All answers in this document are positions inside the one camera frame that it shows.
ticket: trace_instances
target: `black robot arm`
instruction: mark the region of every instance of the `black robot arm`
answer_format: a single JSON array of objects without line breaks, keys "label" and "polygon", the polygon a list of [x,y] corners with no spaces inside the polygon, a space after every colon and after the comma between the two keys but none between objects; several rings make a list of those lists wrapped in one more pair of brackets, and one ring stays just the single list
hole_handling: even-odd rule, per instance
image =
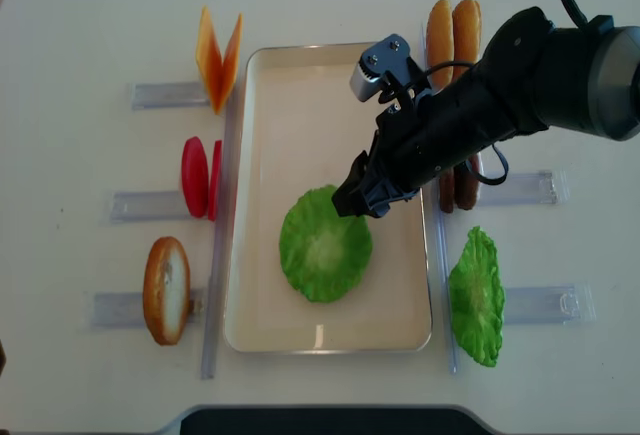
[{"label": "black robot arm", "polygon": [[381,103],[397,103],[376,118],[369,153],[336,191],[338,213],[381,217],[474,153],[549,126],[614,140],[637,134],[640,28],[615,28],[610,16],[587,23],[573,0],[562,1],[578,28],[556,29],[537,7],[519,12],[480,62],[435,95],[426,81],[433,70],[416,67],[401,37],[368,49],[352,89],[362,101],[382,91]]}]

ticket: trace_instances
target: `green lettuce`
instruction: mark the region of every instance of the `green lettuce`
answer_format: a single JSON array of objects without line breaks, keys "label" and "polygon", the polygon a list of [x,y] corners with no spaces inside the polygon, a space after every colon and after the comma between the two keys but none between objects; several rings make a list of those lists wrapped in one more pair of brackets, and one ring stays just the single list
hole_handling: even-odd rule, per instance
[{"label": "green lettuce", "polygon": [[358,285],[373,249],[364,217],[338,216],[335,191],[333,185],[309,190],[280,231],[282,271],[311,302],[334,302]]},{"label": "green lettuce", "polygon": [[480,227],[449,276],[453,333],[476,362],[495,367],[502,347],[505,292],[500,283],[498,251]]}]

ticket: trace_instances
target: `orange cheese slice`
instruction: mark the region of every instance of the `orange cheese slice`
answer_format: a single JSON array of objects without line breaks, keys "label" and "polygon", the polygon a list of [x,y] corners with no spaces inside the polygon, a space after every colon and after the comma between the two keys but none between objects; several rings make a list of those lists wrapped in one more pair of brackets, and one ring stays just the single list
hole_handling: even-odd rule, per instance
[{"label": "orange cheese slice", "polygon": [[236,82],[242,25],[242,14],[240,14],[227,44],[223,60],[209,9],[207,7],[202,9],[196,45],[196,64],[215,113],[224,107]]}]

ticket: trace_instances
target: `bread slice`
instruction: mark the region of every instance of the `bread slice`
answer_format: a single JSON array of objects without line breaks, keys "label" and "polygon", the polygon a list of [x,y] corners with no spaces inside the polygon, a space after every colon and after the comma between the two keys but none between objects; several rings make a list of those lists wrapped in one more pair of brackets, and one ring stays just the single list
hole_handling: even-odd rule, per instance
[{"label": "bread slice", "polygon": [[[450,62],[454,57],[453,19],[449,0],[438,0],[429,14],[427,22],[427,65],[433,67]],[[430,76],[435,91],[451,83],[453,68],[447,67]]]},{"label": "bread slice", "polygon": [[173,237],[155,241],[144,273],[144,321],[159,345],[175,345],[189,313],[189,260]]},{"label": "bread slice", "polygon": [[[477,62],[481,39],[482,12],[480,12],[480,4],[476,0],[462,0],[453,11],[453,40],[456,61]],[[452,81],[455,82],[467,70],[467,67],[454,67]]]}]

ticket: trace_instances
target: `plastic holder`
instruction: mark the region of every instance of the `plastic holder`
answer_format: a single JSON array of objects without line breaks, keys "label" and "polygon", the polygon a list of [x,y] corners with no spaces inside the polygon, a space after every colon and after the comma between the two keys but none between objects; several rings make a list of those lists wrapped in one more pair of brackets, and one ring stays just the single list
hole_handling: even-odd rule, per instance
[{"label": "plastic holder", "polygon": [[[203,289],[191,290],[187,323],[200,320],[204,310]],[[87,320],[91,329],[144,328],[142,293],[98,292],[87,295]]]},{"label": "plastic holder", "polygon": [[159,220],[187,220],[189,213],[180,191],[115,192],[109,206],[109,221],[149,222]]},{"label": "plastic holder", "polygon": [[132,87],[131,108],[208,107],[209,95],[202,82],[135,83]]},{"label": "plastic holder", "polygon": [[[555,175],[541,171],[536,174],[509,174],[512,178],[510,188],[500,194],[500,188],[482,187],[478,206],[503,206],[540,203],[560,203],[567,201],[568,187],[562,172]],[[438,270],[442,287],[443,320],[445,324],[445,343],[449,354],[449,372],[458,371],[458,345],[451,328],[451,300],[449,298],[449,274],[447,233],[444,214],[440,210],[439,187],[437,182],[431,183],[431,213],[436,227],[436,252]],[[567,284],[550,287],[512,287],[506,288],[504,323],[517,324],[567,324],[595,321],[595,309],[591,298],[591,290],[587,284]]]}]

